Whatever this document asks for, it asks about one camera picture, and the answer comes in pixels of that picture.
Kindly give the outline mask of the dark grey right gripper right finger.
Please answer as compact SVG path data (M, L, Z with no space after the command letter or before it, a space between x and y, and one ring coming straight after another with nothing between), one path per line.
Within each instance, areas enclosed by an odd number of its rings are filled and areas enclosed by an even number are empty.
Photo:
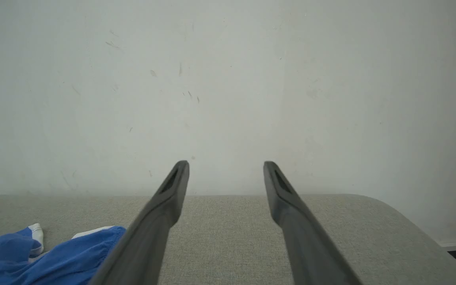
M361 281L289 180L264 162L271 217L281 228L296 285L359 285Z

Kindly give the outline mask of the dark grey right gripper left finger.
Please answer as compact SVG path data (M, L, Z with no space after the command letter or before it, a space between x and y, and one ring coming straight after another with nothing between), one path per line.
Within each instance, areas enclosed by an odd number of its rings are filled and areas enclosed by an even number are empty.
M91 285L156 285L170 229L179 220L189 163L178 161L101 264Z

